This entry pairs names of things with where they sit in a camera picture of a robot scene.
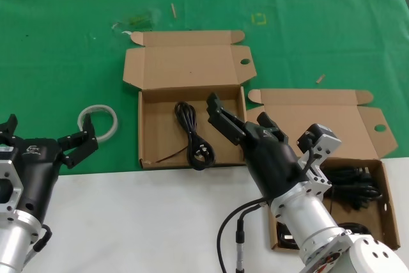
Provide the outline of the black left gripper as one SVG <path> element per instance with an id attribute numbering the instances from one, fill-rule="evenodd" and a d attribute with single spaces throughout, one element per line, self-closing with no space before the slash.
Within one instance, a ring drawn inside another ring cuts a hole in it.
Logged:
<path id="1" fill-rule="evenodd" d="M 22 158 L 17 173 L 23 184 L 23 191 L 17 209 L 43 222 L 62 163 L 72 169 L 98 150 L 95 128 L 91 116 L 87 114 L 82 131 L 56 141 L 48 138 L 15 137 L 17 125 L 16 115 L 11 114 L 1 124 L 0 130 L 1 145 L 16 146 Z"/>

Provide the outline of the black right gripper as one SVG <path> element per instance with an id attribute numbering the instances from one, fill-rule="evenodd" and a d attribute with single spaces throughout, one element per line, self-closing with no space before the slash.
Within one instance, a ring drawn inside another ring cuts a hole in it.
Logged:
<path id="1" fill-rule="evenodd" d="M 211 93 L 206 102 L 208 122 L 234 145 L 242 141 L 246 165 L 264 198 L 278 198 L 307 180 L 288 136 L 266 112 L 257 117 L 259 125 L 245 124 L 224 108 L 216 93 Z"/>

